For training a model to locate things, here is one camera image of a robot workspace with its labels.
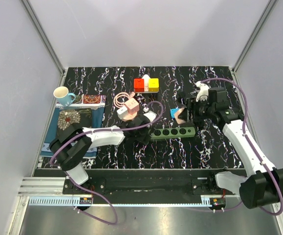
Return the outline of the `yellow cube socket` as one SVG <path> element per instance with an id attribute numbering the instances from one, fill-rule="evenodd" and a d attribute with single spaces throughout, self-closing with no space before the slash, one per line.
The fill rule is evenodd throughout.
<path id="1" fill-rule="evenodd" d="M 150 93 L 157 93 L 159 91 L 159 79 L 158 78 L 149 79 L 148 90 Z"/>

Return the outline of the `round pink power strip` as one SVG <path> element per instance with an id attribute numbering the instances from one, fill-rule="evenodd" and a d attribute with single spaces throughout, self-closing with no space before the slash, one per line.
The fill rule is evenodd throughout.
<path id="1" fill-rule="evenodd" d="M 122 121 L 133 120 L 135 117 L 137 117 L 137 113 L 134 113 L 133 115 L 127 114 L 126 116 L 124 116 L 124 117 L 122 118 Z"/>

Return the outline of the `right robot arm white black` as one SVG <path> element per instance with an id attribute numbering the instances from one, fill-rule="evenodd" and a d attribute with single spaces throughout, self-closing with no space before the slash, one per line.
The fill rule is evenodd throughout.
<path id="1" fill-rule="evenodd" d="M 188 98 L 179 119 L 192 122 L 198 130 L 209 119 L 233 145 L 240 157 L 246 176 L 224 170 L 211 176 L 207 189 L 218 194 L 223 189 L 240 196 L 249 209 L 283 204 L 283 169 L 268 160 L 247 129 L 245 117 L 230 108 L 227 91 L 223 87 L 210 88 L 198 83 L 198 93 Z"/>

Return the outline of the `pink cube socket front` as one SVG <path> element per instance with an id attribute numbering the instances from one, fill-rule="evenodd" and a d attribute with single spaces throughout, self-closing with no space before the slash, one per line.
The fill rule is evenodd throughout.
<path id="1" fill-rule="evenodd" d="M 124 105 L 126 106 L 130 115 L 134 115 L 139 111 L 139 103 L 134 98 L 127 100 Z"/>

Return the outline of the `pink cube socket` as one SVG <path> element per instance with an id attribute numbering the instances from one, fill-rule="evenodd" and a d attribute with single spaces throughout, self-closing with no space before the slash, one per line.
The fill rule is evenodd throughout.
<path id="1" fill-rule="evenodd" d="M 185 108 L 180 108 L 176 113 L 175 113 L 175 120 L 178 125 L 181 125 L 186 122 L 187 118 L 183 117 L 181 114 L 184 112 Z"/>
<path id="2" fill-rule="evenodd" d="M 127 100 L 124 105 L 126 106 L 130 115 L 134 115 L 139 111 L 139 103 L 134 98 Z"/>

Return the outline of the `blue plug adapter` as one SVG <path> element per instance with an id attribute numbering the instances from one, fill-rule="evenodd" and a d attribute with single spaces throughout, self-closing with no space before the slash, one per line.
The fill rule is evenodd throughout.
<path id="1" fill-rule="evenodd" d="M 175 113 L 179 110 L 179 108 L 170 109 L 170 116 L 172 119 L 175 119 Z"/>

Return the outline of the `red cube socket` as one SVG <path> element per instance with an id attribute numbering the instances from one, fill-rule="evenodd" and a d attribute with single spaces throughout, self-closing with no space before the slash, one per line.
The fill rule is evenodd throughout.
<path id="1" fill-rule="evenodd" d="M 133 81 L 133 89 L 135 93 L 143 93 L 144 92 L 144 79 L 142 78 L 136 78 Z"/>

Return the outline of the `green power strip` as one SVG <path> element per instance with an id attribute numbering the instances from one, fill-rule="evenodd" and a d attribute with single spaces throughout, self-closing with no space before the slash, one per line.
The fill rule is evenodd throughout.
<path id="1" fill-rule="evenodd" d="M 151 134 L 152 141 L 176 139 L 176 138 L 192 138 L 196 135 L 195 127 L 177 127 L 155 129 Z"/>

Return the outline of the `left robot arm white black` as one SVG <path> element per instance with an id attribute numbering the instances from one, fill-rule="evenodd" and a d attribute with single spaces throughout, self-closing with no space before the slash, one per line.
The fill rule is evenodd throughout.
<path id="1" fill-rule="evenodd" d="M 147 144 L 152 133 L 150 125 L 155 119 L 156 115 L 148 112 L 109 128 L 87 128 L 74 123 L 50 143 L 49 149 L 58 166 L 74 181 L 73 188 L 84 194 L 90 189 L 89 176 L 81 163 L 87 151 L 105 145 L 119 145 L 123 141 Z"/>

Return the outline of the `white triangular power strip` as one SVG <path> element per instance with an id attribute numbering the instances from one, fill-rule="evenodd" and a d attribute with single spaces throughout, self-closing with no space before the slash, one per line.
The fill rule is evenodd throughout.
<path id="1" fill-rule="evenodd" d="M 144 91 L 143 93 L 149 93 L 149 79 L 150 77 L 145 74 L 143 75 L 142 79 L 144 80 Z"/>

